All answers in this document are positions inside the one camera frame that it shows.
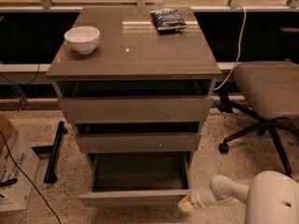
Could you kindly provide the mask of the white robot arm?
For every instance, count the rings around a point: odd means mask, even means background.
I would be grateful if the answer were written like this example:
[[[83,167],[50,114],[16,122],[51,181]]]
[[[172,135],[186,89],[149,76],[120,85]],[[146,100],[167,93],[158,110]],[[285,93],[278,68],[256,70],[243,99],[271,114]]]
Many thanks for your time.
[[[274,171],[257,174],[249,185],[215,175],[207,186],[188,193],[178,207],[191,212],[235,202],[246,205],[246,224],[299,224],[299,183]]]

